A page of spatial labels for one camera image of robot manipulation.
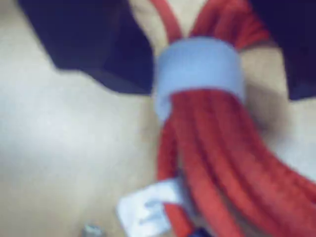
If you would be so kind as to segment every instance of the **blurry background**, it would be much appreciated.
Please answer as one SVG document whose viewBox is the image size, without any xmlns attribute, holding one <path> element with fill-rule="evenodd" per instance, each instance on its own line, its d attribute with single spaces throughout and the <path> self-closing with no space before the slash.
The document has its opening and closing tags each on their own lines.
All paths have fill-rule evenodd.
<svg viewBox="0 0 316 237">
<path fill-rule="evenodd" d="M 170 0 L 188 32 L 203 0 Z M 163 26 L 131 0 L 158 54 Z M 242 53 L 248 107 L 269 146 L 316 180 L 315 100 L 290 104 L 280 52 Z M 155 180 L 159 125 L 149 97 L 110 92 L 51 64 L 22 12 L 0 0 L 0 236 L 76 237 L 85 223 L 122 237 L 119 198 Z"/>
</svg>

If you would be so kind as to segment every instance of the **bundled red cord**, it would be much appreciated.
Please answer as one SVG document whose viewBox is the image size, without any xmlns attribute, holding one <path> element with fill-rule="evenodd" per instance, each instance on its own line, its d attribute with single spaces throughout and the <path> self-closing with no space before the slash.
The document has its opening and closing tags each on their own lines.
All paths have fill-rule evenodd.
<svg viewBox="0 0 316 237">
<path fill-rule="evenodd" d="M 169 41 L 180 39 L 167 3 L 151 1 Z M 208 1 L 191 35 L 212 36 L 237 49 L 269 38 L 243 0 Z M 197 208 L 218 237 L 244 236 L 223 194 L 267 234 L 316 236 L 316 185 L 267 149 L 239 99 L 220 90 L 198 89 L 175 93 L 171 100 L 172 112 L 161 132 L 158 179 L 175 177 L 180 158 Z M 182 207 L 165 204 L 165 210 L 178 237 L 194 232 Z"/>
</svg>

